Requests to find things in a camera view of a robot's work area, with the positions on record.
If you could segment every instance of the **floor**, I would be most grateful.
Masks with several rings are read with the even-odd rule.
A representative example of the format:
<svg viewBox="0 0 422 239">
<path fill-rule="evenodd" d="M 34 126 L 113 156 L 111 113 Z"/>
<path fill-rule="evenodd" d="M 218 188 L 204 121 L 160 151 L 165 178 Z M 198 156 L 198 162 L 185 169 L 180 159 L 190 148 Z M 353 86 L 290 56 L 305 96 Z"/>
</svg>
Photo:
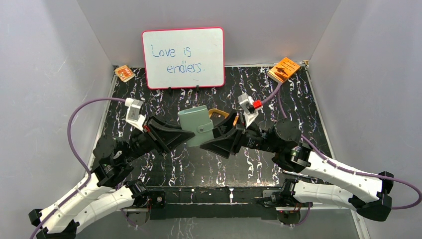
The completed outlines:
<svg viewBox="0 0 422 239">
<path fill-rule="evenodd" d="M 226 67 L 225 85 L 216 88 L 149 90 L 145 69 L 133 68 L 136 78 L 124 83 L 116 81 L 113 97 L 136 98 L 145 101 L 142 114 L 156 113 L 163 119 L 178 123 L 177 112 L 206 105 L 229 112 L 238 107 L 237 96 L 247 92 L 253 99 L 263 100 L 277 83 L 266 76 L 268 67 Z M 329 146 L 311 91 L 306 68 L 302 67 L 282 85 L 283 106 L 291 120 L 300 123 L 300 129 L 322 152 L 330 156 Z M 126 107 L 111 102 L 103 133 L 127 138 L 132 130 L 126 124 Z M 264 105 L 264 113 L 255 120 L 261 128 L 269 128 L 282 116 L 274 97 Z M 271 153 L 242 148 L 229 159 L 199 149 L 179 146 L 166 156 L 154 152 L 132 162 L 134 171 L 127 180 L 142 179 L 147 186 L 279 186 L 285 174 L 275 165 Z"/>
</svg>

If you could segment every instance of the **marble tabletop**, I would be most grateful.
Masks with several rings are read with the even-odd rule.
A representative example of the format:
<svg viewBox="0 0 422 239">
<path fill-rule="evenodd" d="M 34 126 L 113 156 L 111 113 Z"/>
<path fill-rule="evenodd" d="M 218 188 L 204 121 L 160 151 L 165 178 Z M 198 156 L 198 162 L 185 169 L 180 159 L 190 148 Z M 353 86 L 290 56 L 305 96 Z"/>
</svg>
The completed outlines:
<svg viewBox="0 0 422 239">
<path fill-rule="evenodd" d="M 191 107 L 206 105 L 208 109 L 230 112 L 239 106 L 237 97 L 244 92 L 255 100 L 263 100 L 277 86 L 267 77 L 268 69 L 226 67 L 225 85 L 222 87 L 169 91 L 148 89 L 145 68 L 132 68 L 136 77 L 126 83 L 117 80 L 112 96 L 143 100 L 143 115 L 156 113 L 165 120 L 178 123 L 177 112 Z M 298 121 L 303 135 L 324 154 L 331 156 L 306 68 L 301 67 L 280 90 L 287 116 Z M 124 104 L 111 102 L 103 133 L 128 138 L 133 128 L 125 122 L 125 114 Z M 263 114 L 255 121 L 261 128 L 267 129 L 281 117 L 277 98 L 274 97 L 264 105 Z M 184 144 L 165 156 L 150 152 L 133 161 L 131 164 L 135 169 L 127 180 L 142 179 L 147 186 L 280 186 L 285 174 L 271 161 L 272 157 L 271 153 L 243 147 L 237 155 L 225 159 Z"/>
</svg>

